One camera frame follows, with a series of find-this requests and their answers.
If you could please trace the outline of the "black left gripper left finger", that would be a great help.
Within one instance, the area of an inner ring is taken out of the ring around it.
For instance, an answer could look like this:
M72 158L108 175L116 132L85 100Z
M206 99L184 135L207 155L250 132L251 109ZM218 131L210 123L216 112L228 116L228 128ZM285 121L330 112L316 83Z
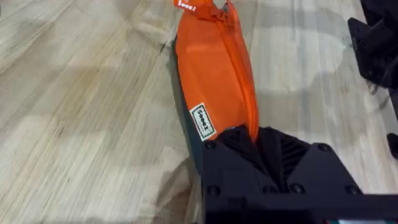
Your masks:
M219 188L222 196L277 195L263 153L244 125L227 129L203 146L205 184Z

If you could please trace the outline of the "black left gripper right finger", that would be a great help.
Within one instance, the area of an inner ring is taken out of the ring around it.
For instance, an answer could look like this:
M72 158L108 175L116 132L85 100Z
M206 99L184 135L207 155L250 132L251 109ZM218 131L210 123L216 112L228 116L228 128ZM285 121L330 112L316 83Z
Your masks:
M279 190L290 194L361 195L363 192L331 146L309 143L271 127L256 146Z

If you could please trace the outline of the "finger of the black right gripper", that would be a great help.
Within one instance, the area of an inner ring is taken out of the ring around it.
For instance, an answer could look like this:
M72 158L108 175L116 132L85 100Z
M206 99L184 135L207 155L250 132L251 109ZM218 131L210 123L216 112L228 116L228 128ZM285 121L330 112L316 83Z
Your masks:
M392 157L398 159L398 136L394 133L389 133L387 135L387 143Z

